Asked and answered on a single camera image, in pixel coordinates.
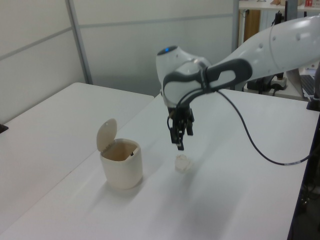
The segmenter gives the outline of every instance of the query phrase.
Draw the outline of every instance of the small white container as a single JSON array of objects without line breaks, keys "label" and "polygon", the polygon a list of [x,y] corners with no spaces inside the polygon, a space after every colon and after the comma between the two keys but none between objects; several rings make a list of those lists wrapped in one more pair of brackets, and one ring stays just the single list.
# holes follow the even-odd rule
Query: small white container
[{"label": "small white container", "polygon": [[109,119],[99,129],[96,145],[107,182],[118,189],[134,187],[143,176],[141,148],[135,141],[115,139],[117,122]]}]

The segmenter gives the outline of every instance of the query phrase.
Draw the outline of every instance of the table surface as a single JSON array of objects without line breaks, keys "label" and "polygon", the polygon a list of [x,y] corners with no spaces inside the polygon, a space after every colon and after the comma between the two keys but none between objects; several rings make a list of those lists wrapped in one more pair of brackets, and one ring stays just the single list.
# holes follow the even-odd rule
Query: table surface
[{"label": "table surface", "polygon": [[[319,113],[306,102],[222,92],[269,158],[288,163],[309,154]],[[141,146],[139,185],[112,189],[95,151],[0,239],[287,239],[306,162],[278,166],[262,158],[217,93],[196,98],[191,107],[194,136],[185,136],[184,152],[171,144],[160,96],[117,133]],[[175,171],[182,153],[194,163],[184,174]]]},{"label": "table surface", "polygon": [[[284,5],[274,5],[270,4],[272,0],[267,0],[267,1],[256,1],[256,0],[241,0],[239,1],[239,9],[240,10],[281,10],[285,9]],[[320,12],[320,7],[308,7],[305,6],[305,3],[302,5],[298,6],[297,8],[298,12]]]},{"label": "table surface", "polygon": [[74,83],[6,124],[0,134],[0,233],[96,149],[99,127],[121,128],[153,97]]}]

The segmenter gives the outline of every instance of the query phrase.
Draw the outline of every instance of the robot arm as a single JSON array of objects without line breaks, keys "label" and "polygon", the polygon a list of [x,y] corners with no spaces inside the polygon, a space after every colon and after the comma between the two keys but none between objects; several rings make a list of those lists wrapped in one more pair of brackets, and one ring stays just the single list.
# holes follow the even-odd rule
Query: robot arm
[{"label": "robot arm", "polygon": [[261,31],[215,65],[177,46],[163,49],[156,57],[156,68],[161,95],[172,119],[169,127],[172,143],[183,150],[185,130],[193,135],[194,117],[189,104],[194,98],[296,69],[319,58],[320,15],[294,19]]}]

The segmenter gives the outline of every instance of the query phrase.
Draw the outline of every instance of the white wall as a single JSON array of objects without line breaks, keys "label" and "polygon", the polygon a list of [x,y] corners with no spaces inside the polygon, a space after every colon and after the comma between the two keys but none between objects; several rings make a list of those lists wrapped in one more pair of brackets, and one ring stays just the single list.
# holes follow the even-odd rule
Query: white wall
[{"label": "white wall", "polygon": [[0,123],[84,82],[65,0],[0,0]]},{"label": "white wall", "polygon": [[95,85],[156,96],[156,55],[179,45],[216,63],[232,51],[234,0],[73,0]]}]

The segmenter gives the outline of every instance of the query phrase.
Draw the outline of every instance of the open lid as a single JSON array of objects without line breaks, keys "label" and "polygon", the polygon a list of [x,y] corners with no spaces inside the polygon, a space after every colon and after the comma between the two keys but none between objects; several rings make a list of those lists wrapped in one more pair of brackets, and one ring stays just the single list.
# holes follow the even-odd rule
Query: open lid
[{"label": "open lid", "polygon": [[117,121],[112,118],[100,127],[96,135],[96,146],[100,152],[105,150],[117,135]]}]

